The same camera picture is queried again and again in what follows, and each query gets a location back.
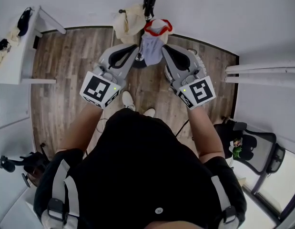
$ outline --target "backpack strap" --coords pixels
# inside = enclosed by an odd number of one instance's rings
[[[47,213],[43,212],[43,223],[45,228],[56,226],[62,229],[77,229],[78,217],[80,216],[80,206],[76,184],[71,176],[67,176],[70,166],[65,160],[54,177],[52,186],[52,198],[48,203]],[[65,185],[68,189],[69,212],[65,211]]]
[[[229,198],[224,190],[222,183],[219,180],[219,177],[211,177],[211,180],[216,189],[220,202],[220,207],[223,213],[223,218],[219,222],[218,229],[236,229],[239,225],[239,220],[236,216],[235,207],[231,206]]]

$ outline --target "white desk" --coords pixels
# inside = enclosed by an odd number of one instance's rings
[[[18,47],[11,47],[10,52],[4,57],[0,65],[0,83],[4,84],[34,84],[34,83],[56,83],[55,79],[32,79],[32,70],[36,49],[33,48],[35,36],[42,37],[36,29],[38,18],[45,20],[65,34],[66,30],[58,24],[50,15],[42,10],[40,6],[32,7],[29,27],[27,33],[21,37]]]

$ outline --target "person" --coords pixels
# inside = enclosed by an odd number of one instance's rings
[[[34,210],[39,219],[64,159],[78,192],[79,229],[218,228],[223,214],[213,176],[219,177],[241,225],[244,194],[204,108],[188,110],[198,158],[162,120],[153,118],[154,109],[139,114],[126,91],[122,101],[125,108],[109,118],[84,159],[102,109],[87,104],[71,124],[37,188]]]

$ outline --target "white wall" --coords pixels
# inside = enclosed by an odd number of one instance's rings
[[[36,188],[27,188],[10,208],[0,223],[0,229],[42,229],[43,226],[33,213]]]
[[[0,84],[0,157],[20,160],[35,150],[30,118],[30,86]],[[38,219],[19,197],[26,189],[22,167],[13,173],[0,169],[0,228],[37,228]],[[34,221],[32,227],[27,224]]]
[[[9,21],[34,4],[64,27],[77,27],[112,25],[119,9],[142,1],[0,0],[0,36]],[[175,33],[241,56],[278,44],[295,44],[295,0],[157,0],[154,11],[171,21]]]
[[[234,117],[275,133],[278,143],[295,153],[295,89],[239,84]]]

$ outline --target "white strap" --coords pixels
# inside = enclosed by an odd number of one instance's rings
[[[217,191],[217,195],[218,195],[219,202],[220,202],[220,207],[221,207],[222,211],[224,211],[226,208],[231,206],[229,198],[224,191],[224,187],[223,187],[222,183],[220,182],[219,177],[218,176],[211,177],[211,180],[212,180],[214,187]]]
[[[63,229],[77,229],[78,225],[78,219],[77,217],[80,216],[80,206],[79,206],[79,196],[76,188],[76,184],[71,176],[67,176],[67,173],[70,169],[70,166],[67,164],[67,162],[63,159],[61,161],[60,166],[57,169],[57,172],[55,174],[54,180],[53,180],[53,186],[52,186],[52,197],[61,200],[63,203],[65,203],[65,184],[68,189],[68,200],[69,200],[69,214],[67,217],[67,223],[62,227]],[[60,218],[62,215],[60,213],[57,213],[55,211],[49,211],[49,213],[52,216],[55,216],[57,218]],[[60,224],[62,226],[62,223],[60,221],[56,221],[54,219],[51,219],[49,216],[47,216],[48,220],[50,221],[50,224],[52,225],[58,225]]]
[[[220,207],[222,209],[222,212],[225,211],[228,207],[231,206],[229,198],[224,190],[224,187],[222,183],[219,180],[218,176],[211,177],[211,180],[214,184],[214,187],[216,189]],[[237,216],[231,216],[230,218],[226,218],[226,223],[224,222],[224,219],[222,219],[219,222],[218,229],[236,229],[239,225],[239,220]]]
[[[69,215],[79,217],[80,216],[80,205],[79,195],[77,193],[76,184],[71,176],[68,176],[64,182],[68,188],[68,199],[69,199]]]
[[[47,210],[45,210],[41,215],[41,223],[42,223],[44,229],[62,228],[63,227],[62,221],[52,219],[48,215]]]
[[[63,203],[65,203],[65,184],[63,181],[66,178],[69,169],[70,166],[63,159],[53,180],[52,198],[57,198]]]
[[[77,218],[69,215],[67,218],[67,223],[64,225],[63,229],[77,229],[77,223]]]

